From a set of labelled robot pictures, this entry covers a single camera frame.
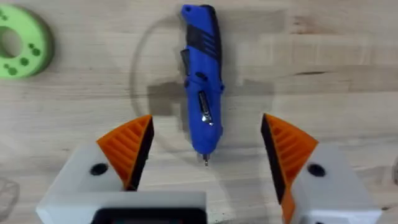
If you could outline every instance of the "black panel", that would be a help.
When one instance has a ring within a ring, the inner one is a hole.
[[[150,146],[152,145],[152,141],[154,140],[154,134],[155,134],[154,123],[151,118],[145,130],[144,137],[142,139],[140,149],[138,152],[136,164],[131,174],[130,183],[126,190],[138,189],[138,185],[141,180],[142,171],[144,170],[146,160],[148,159]]]
[[[221,64],[223,63],[223,46],[221,43],[221,34],[220,34],[220,26],[218,24],[218,18],[216,15],[216,10],[214,9],[213,6],[209,6],[209,5],[202,5],[201,7],[205,7],[209,10],[210,12],[210,17],[211,17],[211,23],[212,23],[212,27],[213,27],[213,33],[214,33],[214,39],[215,39],[215,47],[216,47],[216,51],[218,53],[218,61],[220,63],[220,80],[221,80]]]
[[[114,223],[207,224],[206,212],[199,208],[102,208],[91,224]]]
[[[185,75],[188,76],[189,75],[189,64],[190,64],[189,50],[188,49],[182,50],[180,52],[180,54],[181,54],[182,62],[184,63],[184,67],[185,67]]]
[[[207,36],[207,38],[214,39],[212,35],[209,33],[194,27],[193,25],[188,25],[187,27],[187,45],[194,47],[201,52],[207,54],[209,57],[212,57],[213,59],[217,60],[220,62],[220,53],[215,52],[212,49],[209,49],[206,47],[210,42],[208,41],[207,44],[205,44],[206,38],[204,38],[204,35]]]
[[[274,140],[272,139],[271,131],[269,129],[269,124],[267,122],[266,116],[262,117],[261,124],[261,134],[264,139],[264,144],[266,145],[266,150],[268,153],[269,165],[271,167],[272,179],[274,180],[274,186],[279,204],[282,201],[285,192],[285,181],[280,170],[279,160],[276,154],[276,149],[274,146]]]

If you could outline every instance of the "tool tip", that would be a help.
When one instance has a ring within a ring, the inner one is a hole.
[[[203,155],[203,160],[205,161],[205,166],[209,166],[209,154],[204,154]]]

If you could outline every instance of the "green ring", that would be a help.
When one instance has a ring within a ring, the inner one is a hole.
[[[52,37],[47,26],[28,11],[0,4],[0,37],[7,29],[22,41],[21,53],[11,57],[0,43],[0,78],[24,78],[46,68],[52,58]]]

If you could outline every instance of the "blue rotary tool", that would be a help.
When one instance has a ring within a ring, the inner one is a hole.
[[[212,6],[182,7],[187,23],[187,46],[181,51],[192,146],[208,165],[223,133],[221,125],[222,49],[216,12]]]

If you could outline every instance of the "wooden surface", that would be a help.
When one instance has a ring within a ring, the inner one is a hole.
[[[207,1],[226,84],[209,168],[187,137],[183,1],[8,2],[47,21],[56,54],[36,77],[0,80],[0,222],[40,223],[34,208],[77,144],[151,113],[141,190],[205,190],[212,223],[281,223],[259,132],[267,112],[339,145],[386,210],[380,223],[398,223],[397,1]]]

